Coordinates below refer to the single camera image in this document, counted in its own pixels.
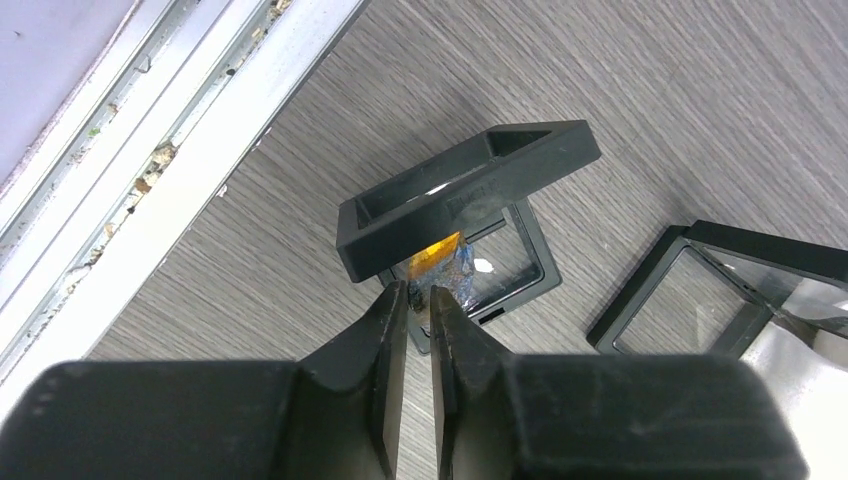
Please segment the white t-shirt with daisy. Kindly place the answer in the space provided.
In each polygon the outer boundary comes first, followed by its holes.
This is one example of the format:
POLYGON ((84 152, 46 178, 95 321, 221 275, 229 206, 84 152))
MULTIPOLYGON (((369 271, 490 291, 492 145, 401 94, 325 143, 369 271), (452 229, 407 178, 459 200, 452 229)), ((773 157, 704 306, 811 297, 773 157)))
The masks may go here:
POLYGON ((741 356, 767 385, 811 479, 847 478, 847 340, 820 330, 812 345, 769 323, 741 356))

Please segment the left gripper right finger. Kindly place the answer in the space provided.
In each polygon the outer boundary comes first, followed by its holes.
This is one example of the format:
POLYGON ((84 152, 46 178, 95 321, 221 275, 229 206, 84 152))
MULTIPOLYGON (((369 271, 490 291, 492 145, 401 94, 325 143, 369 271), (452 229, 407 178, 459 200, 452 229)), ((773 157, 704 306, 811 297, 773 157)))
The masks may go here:
POLYGON ((804 479, 761 378, 716 355, 517 354, 430 294, 442 479, 804 479))

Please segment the empty black display box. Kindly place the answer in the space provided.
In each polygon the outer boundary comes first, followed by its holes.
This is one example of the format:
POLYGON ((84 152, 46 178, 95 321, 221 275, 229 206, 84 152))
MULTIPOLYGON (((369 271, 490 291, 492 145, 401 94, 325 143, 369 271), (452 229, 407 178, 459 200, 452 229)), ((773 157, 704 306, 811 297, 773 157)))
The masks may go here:
POLYGON ((698 220, 656 240, 589 329, 602 354, 740 357, 770 324, 847 335, 844 250, 698 220))

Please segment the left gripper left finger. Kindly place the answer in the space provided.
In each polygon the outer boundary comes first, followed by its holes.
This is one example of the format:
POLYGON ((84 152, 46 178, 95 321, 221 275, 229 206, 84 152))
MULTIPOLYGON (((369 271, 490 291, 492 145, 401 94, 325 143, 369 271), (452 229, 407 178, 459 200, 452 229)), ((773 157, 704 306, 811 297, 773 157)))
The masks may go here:
POLYGON ((76 361, 1 429, 5 479, 391 479, 407 286, 299 361, 76 361))

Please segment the black display box with coin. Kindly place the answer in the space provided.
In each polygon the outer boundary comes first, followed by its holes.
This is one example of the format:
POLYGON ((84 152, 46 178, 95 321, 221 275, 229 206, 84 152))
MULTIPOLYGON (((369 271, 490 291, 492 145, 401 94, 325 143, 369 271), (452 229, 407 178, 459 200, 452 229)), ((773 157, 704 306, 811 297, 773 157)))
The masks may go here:
POLYGON ((460 234, 472 276, 459 300, 483 325, 561 284, 529 198, 600 156, 585 120, 491 127, 344 201, 336 250, 352 282, 387 285, 460 234))

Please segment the round gold coin brooch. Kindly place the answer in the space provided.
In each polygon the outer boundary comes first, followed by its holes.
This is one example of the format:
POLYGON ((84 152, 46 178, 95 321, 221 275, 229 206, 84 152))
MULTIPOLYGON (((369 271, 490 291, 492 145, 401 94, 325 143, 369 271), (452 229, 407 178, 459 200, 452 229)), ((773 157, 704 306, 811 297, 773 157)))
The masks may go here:
POLYGON ((461 307, 469 308, 474 303, 474 274, 473 248, 461 232, 416 253, 407 269, 411 310, 416 315, 429 310, 433 286, 447 288, 461 307))

